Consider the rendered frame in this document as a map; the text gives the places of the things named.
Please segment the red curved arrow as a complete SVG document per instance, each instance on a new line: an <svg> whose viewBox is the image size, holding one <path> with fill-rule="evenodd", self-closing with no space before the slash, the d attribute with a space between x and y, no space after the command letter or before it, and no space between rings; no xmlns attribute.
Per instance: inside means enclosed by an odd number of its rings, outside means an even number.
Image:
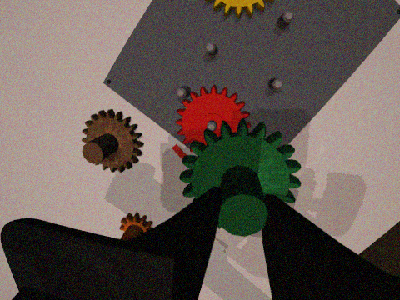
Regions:
<svg viewBox="0 0 400 300"><path fill-rule="evenodd" d="M176 153L177 153L177 155L180 157L180 158L184 158L184 156L187 156L187 154L186 153L184 153L183 152L183 150L176 144L176 146L174 146L173 148L172 148L174 151L176 151Z"/></svg>

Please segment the orange gear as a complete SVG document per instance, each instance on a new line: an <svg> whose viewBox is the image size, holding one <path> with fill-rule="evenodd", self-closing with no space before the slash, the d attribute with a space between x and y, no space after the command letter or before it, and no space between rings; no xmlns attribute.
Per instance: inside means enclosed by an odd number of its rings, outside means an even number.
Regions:
<svg viewBox="0 0 400 300"><path fill-rule="evenodd" d="M139 236L139 234L153 229L153 227L151 227L152 225L153 221L147 221L147 214L146 216L140 217L139 212L136 212L134 216L128 213L127 217L121 219L119 230L124 231L121 240L134 239Z"/></svg>

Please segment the red gear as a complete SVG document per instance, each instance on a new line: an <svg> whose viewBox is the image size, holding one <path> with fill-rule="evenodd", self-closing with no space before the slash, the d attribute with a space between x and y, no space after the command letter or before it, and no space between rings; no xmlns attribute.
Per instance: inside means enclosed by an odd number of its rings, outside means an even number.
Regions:
<svg viewBox="0 0 400 300"><path fill-rule="evenodd" d="M192 91L191 99L193 101L182 101L187 109L177 110L183 117L177 120L176 123L183 126L177 134L181 134L181 136L186 134L183 144L191 143L191 141L199 141L206 146L203 130L206 129L209 120L216 121L216 130L212 132L216 133L216 136L219 137L222 120L229 124L231 133L236 133L241 118L250 116L250 111L240 110L246 106L245 102L236 103L237 93L227 97L227 87L224 87L220 93L217 92L216 84L213 84L210 93L207 93L204 87L200 87L200 97Z"/></svg>

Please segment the brown toothed gear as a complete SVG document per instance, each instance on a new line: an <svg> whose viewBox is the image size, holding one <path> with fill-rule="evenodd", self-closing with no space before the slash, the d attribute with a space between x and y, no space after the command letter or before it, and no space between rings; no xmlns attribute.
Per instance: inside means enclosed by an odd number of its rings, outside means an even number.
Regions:
<svg viewBox="0 0 400 300"><path fill-rule="evenodd" d="M137 124L131 124L131 117L123 119L123 111L114 113L113 109L100 110L91 114L91 120L84 124L89 129L82 130L84 146L82 154L90 163L102 163L102 170L110 167L111 173L133 168L143 154L139 149L143 142L137 141L142 133L134 132Z"/></svg>

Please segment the green gear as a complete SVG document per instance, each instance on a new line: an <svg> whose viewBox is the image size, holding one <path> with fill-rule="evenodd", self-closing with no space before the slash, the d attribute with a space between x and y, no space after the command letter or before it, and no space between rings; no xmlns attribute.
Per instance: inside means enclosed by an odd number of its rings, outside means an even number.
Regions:
<svg viewBox="0 0 400 300"><path fill-rule="evenodd" d="M212 186L222 188L219 229L233 236L259 233L269 213L266 194L294 203L289 189L297 189L301 183L291 173L299 171L301 163L288 160L294 154L291 144L279 147L283 140L279 130L266 137L266 124L261 121L249 132L246 119L241 117L237 132L231 132L222 120L219 137L207 128L203 137L206 146L191 141L189 147L196 156L184 156L182 163L190 170L183 171L180 180L189 183L183 196L194 200Z"/></svg>

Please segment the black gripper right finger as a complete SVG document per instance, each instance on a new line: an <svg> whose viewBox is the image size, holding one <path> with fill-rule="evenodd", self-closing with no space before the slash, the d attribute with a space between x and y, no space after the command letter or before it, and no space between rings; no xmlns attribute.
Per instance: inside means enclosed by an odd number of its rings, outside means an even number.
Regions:
<svg viewBox="0 0 400 300"><path fill-rule="evenodd" d="M272 300L400 300L391 276L266 194L262 245Z"/></svg>

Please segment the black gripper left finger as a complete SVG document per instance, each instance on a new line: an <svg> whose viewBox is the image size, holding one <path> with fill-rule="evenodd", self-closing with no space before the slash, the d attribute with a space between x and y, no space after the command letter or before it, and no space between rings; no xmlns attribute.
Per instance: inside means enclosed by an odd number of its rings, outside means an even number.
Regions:
<svg viewBox="0 0 400 300"><path fill-rule="evenodd" d="M17 290L66 300L198 300L223 188L128 240L41 219L9 221L0 239Z"/></svg>

